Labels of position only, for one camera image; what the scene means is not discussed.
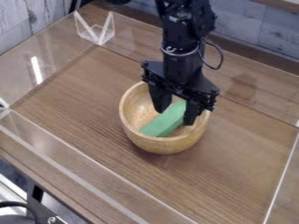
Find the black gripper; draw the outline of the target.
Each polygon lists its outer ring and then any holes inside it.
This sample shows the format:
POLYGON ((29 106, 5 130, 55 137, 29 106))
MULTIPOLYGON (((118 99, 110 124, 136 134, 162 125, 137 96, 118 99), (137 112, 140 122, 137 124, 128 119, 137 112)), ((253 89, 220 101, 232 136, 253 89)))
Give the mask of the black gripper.
POLYGON ((162 113, 177 96, 186 101, 182 125, 192 126, 202 110, 212 111, 220 89, 204 76, 197 54, 185 57, 164 55, 162 61, 144 60, 142 81, 149 87, 153 108, 162 113))

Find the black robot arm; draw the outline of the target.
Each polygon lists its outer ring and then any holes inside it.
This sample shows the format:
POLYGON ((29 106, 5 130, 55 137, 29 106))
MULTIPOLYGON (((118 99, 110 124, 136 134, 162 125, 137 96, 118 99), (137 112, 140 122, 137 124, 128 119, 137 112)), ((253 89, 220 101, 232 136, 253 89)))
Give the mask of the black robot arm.
POLYGON ((153 0, 162 23, 161 61, 141 62, 153 109, 166 110, 174 96, 185 100, 182 124, 190 126, 202 111, 212 111, 220 89, 202 74, 206 36, 216 15, 209 0, 153 0))

